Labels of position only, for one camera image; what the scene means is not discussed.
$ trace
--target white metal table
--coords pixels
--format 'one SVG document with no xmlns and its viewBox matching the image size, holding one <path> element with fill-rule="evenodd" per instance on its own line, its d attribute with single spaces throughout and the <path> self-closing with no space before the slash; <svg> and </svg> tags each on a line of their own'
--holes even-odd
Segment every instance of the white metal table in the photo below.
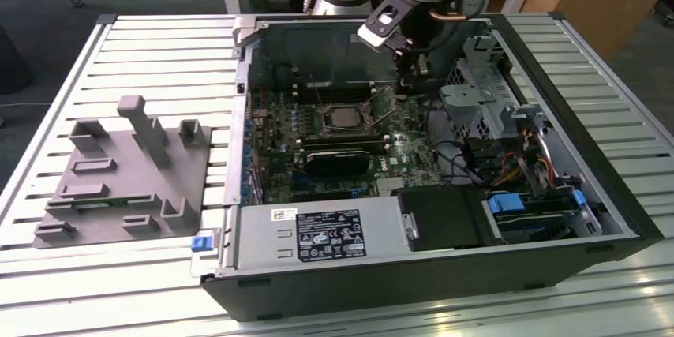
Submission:
<svg viewBox="0 0 674 337">
<path fill-rule="evenodd" d="M 666 236 L 553 288 L 241 324 L 190 272 L 191 238 L 38 250 L 32 232 L 82 118 L 107 130 L 121 95 L 166 127 L 214 128 L 202 228 L 223 214 L 235 67 L 234 16 L 119 17 L 101 24 L 0 196 L 0 335 L 662 335 L 674 328 L 674 143 L 566 21 L 509 17 Z M 516 76 L 532 103 L 536 96 Z"/>
</svg>

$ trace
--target gray floor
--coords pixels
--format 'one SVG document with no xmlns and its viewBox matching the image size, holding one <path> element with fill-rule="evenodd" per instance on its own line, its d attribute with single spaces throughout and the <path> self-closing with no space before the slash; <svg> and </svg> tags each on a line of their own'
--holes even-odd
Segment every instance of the gray floor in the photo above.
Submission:
<svg viewBox="0 0 674 337">
<path fill-rule="evenodd" d="M 0 25 L 35 74 L 34 83 L 12 95 L 0 95 L 0 105 L 50 103 L 68 75 L 98 16 L 119 14 L 223 13 L 222 0 L 84 0 L 75 9 L 68 0 L 0 0 Z M 653 113 L 674 131 L 674 28 L 648 17 L 612 62 Z M 22 158 L 43 120 L 46 106 L 0 107 L 0 189 Z"/>
</svg>

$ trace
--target warning label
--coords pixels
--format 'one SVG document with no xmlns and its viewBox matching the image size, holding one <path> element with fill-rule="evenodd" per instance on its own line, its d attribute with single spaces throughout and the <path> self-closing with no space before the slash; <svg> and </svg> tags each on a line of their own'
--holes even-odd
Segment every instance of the warning label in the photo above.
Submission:
<svg viewBox="0 0 674 337">
<path fill-rule="evenodd" d="M 298 257 L 302 262 L 366 256 L 361 212 L 298 213 Z"/>
</svg>

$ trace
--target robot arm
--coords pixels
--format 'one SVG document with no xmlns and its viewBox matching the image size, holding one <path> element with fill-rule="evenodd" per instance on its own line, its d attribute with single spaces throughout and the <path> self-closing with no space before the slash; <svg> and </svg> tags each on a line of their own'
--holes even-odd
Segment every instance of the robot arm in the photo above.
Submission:
<svg viewBox="0 0 674 337">
<path fill-rule="evenodd" d="M 477 16 L 486 0 L 470 15 L 461 14 L 462 0 L 453 9 L 448 0 L 385 0 L 358 29 L 362 41 L 377 51 L 391 50 L 397 62 L 399 81 L 397 93 L 410 92 L 414 81 L 425 77 L 425 54 L 442 45 L 449 38 L 438 38 L 445 23 L 460 23 Z M 445 37 L 452 37 L 457 26 Z"/>
<path fill-rule="evenodd" d="M 363 42 L 375 50 L 385 46 L 394 51 L 402 51 L 403 45 L 422 47 L 427 43 L 427 36 L 433 36 L 438 27 L 431 19 L 431 13 L 441 16 L 438 11 L 448 9 L 445 0 L 385 0 L 358 30 Z M 465 17 L 453 16 L 457 21 Z M 397 36 L 401 27 L 402 36 Z"/>
</svg>

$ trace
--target metal bracket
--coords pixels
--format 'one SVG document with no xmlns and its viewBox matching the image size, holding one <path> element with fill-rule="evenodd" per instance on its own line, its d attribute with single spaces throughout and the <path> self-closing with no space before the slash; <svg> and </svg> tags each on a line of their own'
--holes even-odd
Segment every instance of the metal bracket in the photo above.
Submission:
<svg viewBox="0 0 674 337">
<path fill-rule="evenodd" d="M 237 47 L 245 47 L 253 35 L 258 31 L 258 16 L 255 15 L 242 15 L 234 19 L 233 25 L 233 37 L 234 45 Z"/>
</svg>

